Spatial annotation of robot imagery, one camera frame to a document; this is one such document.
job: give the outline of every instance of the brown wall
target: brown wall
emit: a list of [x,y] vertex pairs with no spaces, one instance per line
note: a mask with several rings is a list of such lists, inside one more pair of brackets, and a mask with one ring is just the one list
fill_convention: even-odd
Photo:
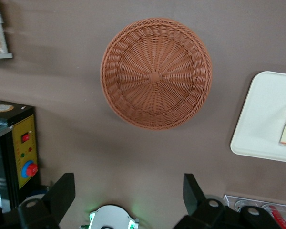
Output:
[[[286,203],[286,163],[237,156],[230,141],[254,75],[286,73],[286,0],[2,0],[12,60],[0,60],[0,99],[37,107],[44,184],[74,172],[74,229],[102,204],[142,227],[169,229],[186,213],[183,173],[207,194]],[[166,17],[190,27],[213,62],[200,112],[161,132],[125,123],[102,94],[100,65],[124,26]]]

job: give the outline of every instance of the red object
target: red object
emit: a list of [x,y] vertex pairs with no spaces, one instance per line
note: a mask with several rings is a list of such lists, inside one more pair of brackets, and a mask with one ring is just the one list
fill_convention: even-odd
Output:
[[21,141],[22,141],[22,143],[24,143],[24,142],[28,141],[28,140],[29,140],[29,138],[30,138],[29,134],[24,134],[24,135],[22,135],[22,137],[21,137]]
[[38,166],[34,163],[30,164],[27,168],[26,174],[30,177],[34,176],[38,171]]
[[281,216],[280,212],[276,209],[273,205],[265,205],[263,206],[263,209],[271,213],[272,217],[275,219],[275,221],[281,226],[282,229],[286,229],[286,221]]

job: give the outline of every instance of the green light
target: green light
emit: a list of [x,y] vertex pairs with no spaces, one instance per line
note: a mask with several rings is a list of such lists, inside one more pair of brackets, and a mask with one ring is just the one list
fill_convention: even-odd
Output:
[[95,212],[91,212],[91,213],[90,213],[90,215],[89,215],[90,225],[89,225],[88,229],[91,229],[91,226],[92,226],[92,223],[93,223],[94,216],[95,216]]
[[135,226],[135,222],[132,221],[132,220],[130,220],[130,221],[129,221],[129,224],[128,224],[128,229],[133,229],[134,226]]
[[94,213],[94,212],[91,212],[90,215],[89,215],[90,221],[93,221],[94,216],[95,216],[95,213]]

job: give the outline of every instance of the screw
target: screw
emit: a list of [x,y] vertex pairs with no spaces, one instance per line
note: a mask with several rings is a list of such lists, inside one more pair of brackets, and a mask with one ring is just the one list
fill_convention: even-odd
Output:
[[258,210],[255,209],[255,208],[248,208],[248,212],[249,212],[251,215],[254,215],[254,216],[258,216],[258,215],[259,215]]
[[219,204],[215,200],[210,200],[209,205],[216,208],[219,206]]
[[27,203],[26,207],[27,208],[33,207],[35,204],[37,204],[37,201],[31,201],[31,202]]

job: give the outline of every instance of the round basket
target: round basket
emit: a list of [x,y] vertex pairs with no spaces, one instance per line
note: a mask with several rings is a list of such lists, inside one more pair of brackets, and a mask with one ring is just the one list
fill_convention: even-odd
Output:
[[126,26],[109,43],[101,81],[122,119],[146,129],[169,129],[202,107],[212,81],[211,59],[189,28],[150,18]]

